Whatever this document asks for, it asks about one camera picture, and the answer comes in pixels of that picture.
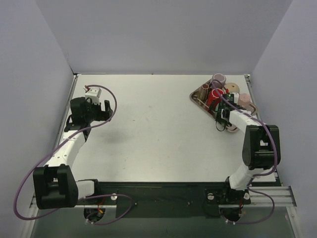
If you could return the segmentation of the pink ceramic mug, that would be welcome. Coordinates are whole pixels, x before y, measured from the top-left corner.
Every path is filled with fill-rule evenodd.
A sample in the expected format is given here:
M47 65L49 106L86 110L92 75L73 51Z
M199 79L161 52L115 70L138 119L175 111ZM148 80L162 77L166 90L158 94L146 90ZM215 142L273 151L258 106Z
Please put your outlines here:
M246 93L241 93L238 99L238 105L243 107L245 110L250 111L251 96Z

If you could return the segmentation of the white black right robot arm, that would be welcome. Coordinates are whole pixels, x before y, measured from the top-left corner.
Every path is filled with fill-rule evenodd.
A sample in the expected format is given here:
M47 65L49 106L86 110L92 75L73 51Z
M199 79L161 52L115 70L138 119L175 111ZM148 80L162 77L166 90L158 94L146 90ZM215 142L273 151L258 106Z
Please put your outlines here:
M229 186L221 190L221 197L227 203L239 197L239 191L248 188L256 177L275 172L281 160L280 131L276 125L268 125L246 110L227 103L220 103L216 110L216 122L228 128L238 128L244 133L242 164L228 178Z

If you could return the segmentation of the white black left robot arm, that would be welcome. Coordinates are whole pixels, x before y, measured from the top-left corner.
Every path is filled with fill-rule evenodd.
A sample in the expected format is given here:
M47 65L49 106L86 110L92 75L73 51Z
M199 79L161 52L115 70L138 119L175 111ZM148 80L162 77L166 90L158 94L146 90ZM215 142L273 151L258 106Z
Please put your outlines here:
M96 179L76 180L72 165L80 148L87 142L94 121L109 121L113 114L110 102L103 104L91 96L70 101L68 116L57 150L42 166L33 171L35 198L39 209L71 208L85 198L97 204L102 192Z

